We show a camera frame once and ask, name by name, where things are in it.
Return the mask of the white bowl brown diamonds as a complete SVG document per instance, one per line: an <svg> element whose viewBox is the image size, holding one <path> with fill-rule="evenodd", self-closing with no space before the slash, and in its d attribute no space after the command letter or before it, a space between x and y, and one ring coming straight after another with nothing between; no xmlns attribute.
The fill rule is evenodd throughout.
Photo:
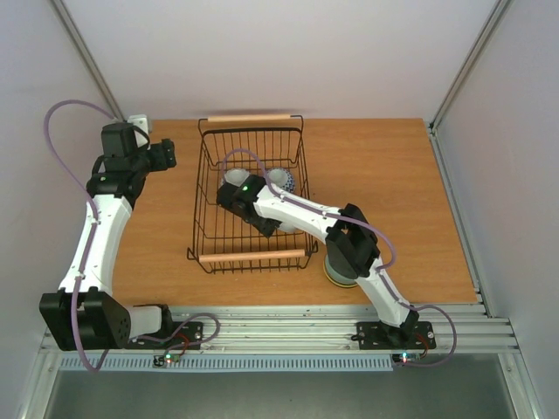
<svg viewBox="0 0 559 419"><path fill-rule="evenodd" d="M224 173L222 183L240 187L249 177L250 172L244 168L231 168Z"/></svg>

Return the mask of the black wire dish rack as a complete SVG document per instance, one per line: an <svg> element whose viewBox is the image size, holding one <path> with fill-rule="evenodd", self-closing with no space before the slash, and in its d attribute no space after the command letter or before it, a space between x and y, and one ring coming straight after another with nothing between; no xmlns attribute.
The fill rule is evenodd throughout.
<svg viewBox="0 0 559 419"><path fill-rule="evenodd" d="M263 170L283 168L294 194L309 198L300 115L202 118L192 244L186 257L207 273L295 271L318 242L302 230L258 215Z"/></svg>

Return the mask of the blue patterned bowl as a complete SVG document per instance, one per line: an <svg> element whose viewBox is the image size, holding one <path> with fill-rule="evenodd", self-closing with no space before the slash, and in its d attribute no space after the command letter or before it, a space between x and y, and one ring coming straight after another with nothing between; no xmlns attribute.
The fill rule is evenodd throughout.
<svg viewBox="0 0 559 419"><path fill-rule="evenodd" d="M295 191L295 180L286 168L271 168L267 171L270 181L288 193Z"/></svg>

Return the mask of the white ceramic bowl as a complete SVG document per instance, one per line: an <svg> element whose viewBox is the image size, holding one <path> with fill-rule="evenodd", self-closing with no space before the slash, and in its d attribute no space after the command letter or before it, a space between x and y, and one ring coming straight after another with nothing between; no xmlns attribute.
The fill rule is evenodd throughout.
<svg viewBox="0 0 559 419"><path fill-rule="evenodd" d="M292 225L291 223L282 222L278 226L278 230L283 231L285 233L294 233L298 228Z"/></svg>

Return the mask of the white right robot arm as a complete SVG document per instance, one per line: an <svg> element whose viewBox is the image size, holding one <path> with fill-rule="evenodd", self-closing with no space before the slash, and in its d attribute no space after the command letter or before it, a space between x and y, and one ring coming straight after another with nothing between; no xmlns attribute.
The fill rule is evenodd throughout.
<svg viewBox="0 0 559 419"><path fill-rule="evenodd" d="M383 235L369 225L358 207L313 203L269 186L255 175L239 186L224 182L217 190L217 204L265 237L285 224L323 242L326 273L337 285L362 288L376 309L383 340L397 348L415 338L418 312L391 281L386 271L390 265L382 261L377 245Z"/></svg>

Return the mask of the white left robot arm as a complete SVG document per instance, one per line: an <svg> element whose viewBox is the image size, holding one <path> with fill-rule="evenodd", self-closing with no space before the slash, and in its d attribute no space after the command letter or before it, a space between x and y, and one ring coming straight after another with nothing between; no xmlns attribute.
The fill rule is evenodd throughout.
<svg viewBox="0 0 559 419"><path fill-rule="evenodd" d="M92 206L66 276L56 292L45 293L39 311L63 351L121 349L145 335L155 347L176 337L162 304L123 306L113 296L114 263L122 233L147 175L176 165L173 141L134 147L123 156L102 155L86 191Z"/></svg>

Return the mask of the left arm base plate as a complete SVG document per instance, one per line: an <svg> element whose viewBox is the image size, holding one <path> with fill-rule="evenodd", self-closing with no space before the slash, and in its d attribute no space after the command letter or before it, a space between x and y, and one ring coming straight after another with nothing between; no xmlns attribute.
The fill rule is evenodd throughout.
<svg viewBox="0 0 559 419"><path fill-rule="evenodd" d="M128 350L163 350L174 345L178 345L180 349L184 348L185 341L189 342L188 349L197 350L200 348L200 341L204 337L204 324L201 321L191 321L183 326L180 331L169 340L160 342L159 340L167 339L178 327L178 322L173 322L171 327L161 330L158 333L149 334L149 337L157 338L158 341L148 340L145 338L133 338L124 347Z"/></svg>

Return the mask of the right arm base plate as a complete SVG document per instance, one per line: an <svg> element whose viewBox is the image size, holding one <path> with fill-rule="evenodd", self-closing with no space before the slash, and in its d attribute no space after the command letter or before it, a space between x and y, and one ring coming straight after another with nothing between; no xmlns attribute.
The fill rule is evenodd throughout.
<svg viewBox="0 0 559 419"><path fill-rule="evenodd" d="M427 321L419 321L410 331L380 321L358 322L350 339L357 342L361 350L431 350L437 347L432 324Z"/></svg>

